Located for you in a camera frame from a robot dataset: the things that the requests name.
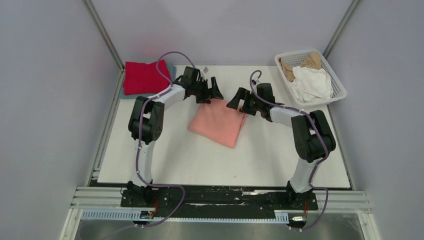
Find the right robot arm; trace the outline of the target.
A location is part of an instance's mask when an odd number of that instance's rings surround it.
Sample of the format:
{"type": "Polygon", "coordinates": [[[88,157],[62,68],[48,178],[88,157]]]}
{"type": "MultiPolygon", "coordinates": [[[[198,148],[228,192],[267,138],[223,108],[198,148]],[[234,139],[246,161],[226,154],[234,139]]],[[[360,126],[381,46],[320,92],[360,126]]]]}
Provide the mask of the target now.
{"type": "Polygon", "coordinates": [[[298,161],[295,172],[287,182],[286,204],[298,209],[313,190],[312,181],[320,164],[336,148],[336,140],[323,111],[306,112],[277,103],[270,83],[251,81],[250,89],[240,87],[226,105],[241,113],[260,116],[271,123],[292,129],[298,161]]]}

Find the salmon pink t shirt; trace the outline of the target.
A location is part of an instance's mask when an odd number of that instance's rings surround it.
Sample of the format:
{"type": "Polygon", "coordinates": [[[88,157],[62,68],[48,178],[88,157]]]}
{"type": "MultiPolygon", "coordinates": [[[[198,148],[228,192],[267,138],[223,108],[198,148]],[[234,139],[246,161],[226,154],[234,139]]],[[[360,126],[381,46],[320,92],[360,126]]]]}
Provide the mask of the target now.
{"type": "Polygon", "coordinates": [[[188,130],[227,148],[235,148],[247,115],[240,112],[239,106],[232,109],[227,104],[227,101],[219,99],[202,103],[188,130]]]}

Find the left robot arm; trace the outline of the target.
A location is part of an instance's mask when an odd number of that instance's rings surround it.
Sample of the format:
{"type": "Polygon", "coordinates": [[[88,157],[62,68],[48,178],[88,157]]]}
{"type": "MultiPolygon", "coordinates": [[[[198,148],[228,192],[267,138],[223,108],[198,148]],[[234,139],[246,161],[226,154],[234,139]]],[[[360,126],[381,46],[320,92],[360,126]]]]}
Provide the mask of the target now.
{"type": "Polygon", "coordinates": [[[204,69],[192,66],[187,66],[183,74],[170,81],[160,93],[136,98],[128,122],[128,130],[135,141],[134,172],[126,185],[124,200],[141,207],[152,203],[153,189],[160,188],[159,184],[153,184],[153,151],[164,129],[165,111],[191,96],[198,104],[224,99],[216,77],[206,78],[204,69]]]}

